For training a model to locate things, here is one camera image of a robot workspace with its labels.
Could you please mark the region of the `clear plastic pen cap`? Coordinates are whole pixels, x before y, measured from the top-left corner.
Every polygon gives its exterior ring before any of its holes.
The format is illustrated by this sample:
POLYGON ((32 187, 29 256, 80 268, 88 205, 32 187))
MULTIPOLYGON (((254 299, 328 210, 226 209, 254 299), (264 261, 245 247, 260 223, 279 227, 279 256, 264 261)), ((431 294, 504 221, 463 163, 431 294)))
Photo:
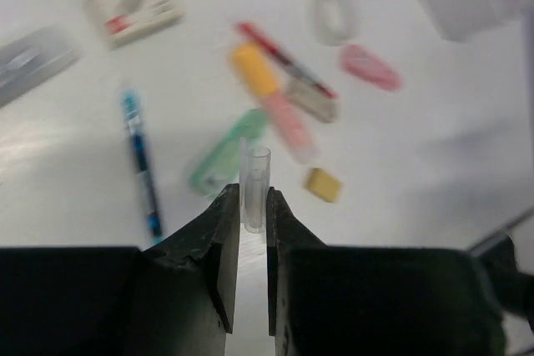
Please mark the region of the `clear plastic pen cap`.
POLYGON ((239 211, 240 222, 250 233, 263 233, 266 225, 266 199, 270 188, 271 151, 251 146, 240 139, 239 148, 239 211))

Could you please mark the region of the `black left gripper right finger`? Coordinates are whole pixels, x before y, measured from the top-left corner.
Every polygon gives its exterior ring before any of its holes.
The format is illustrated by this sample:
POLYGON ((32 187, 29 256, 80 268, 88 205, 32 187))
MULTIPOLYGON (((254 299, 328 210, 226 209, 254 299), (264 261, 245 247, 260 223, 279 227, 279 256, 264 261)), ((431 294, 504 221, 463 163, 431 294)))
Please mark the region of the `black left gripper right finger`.
POLYGON ((278 355, 503 355, 482 266, 445 248, 323 243, 282 192, 266 201, 269 331, 278 355))

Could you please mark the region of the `blue gel pen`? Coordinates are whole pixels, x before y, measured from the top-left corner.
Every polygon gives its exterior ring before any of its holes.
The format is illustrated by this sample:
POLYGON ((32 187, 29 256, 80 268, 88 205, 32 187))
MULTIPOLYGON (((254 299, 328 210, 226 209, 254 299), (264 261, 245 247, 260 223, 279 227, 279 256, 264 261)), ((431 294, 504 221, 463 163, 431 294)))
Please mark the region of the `blue gel pen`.
POLYGON ((133 158, 134 171, 139 182, 144 216, 153 241, 159 243, 164 236, 164 227, 149 162, 149 150, 144 135, 139 100, 133 90, 126 89, 121 96, 120 103, 133 158))

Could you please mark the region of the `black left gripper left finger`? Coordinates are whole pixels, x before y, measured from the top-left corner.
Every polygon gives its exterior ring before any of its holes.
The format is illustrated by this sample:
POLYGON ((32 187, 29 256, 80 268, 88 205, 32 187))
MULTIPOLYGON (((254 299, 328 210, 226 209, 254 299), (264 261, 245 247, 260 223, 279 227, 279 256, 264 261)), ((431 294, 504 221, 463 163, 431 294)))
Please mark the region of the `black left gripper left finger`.
POLYGON ((3 248, 4 355, 221 355, 234 326, 239 188, 153 247, 3 248))

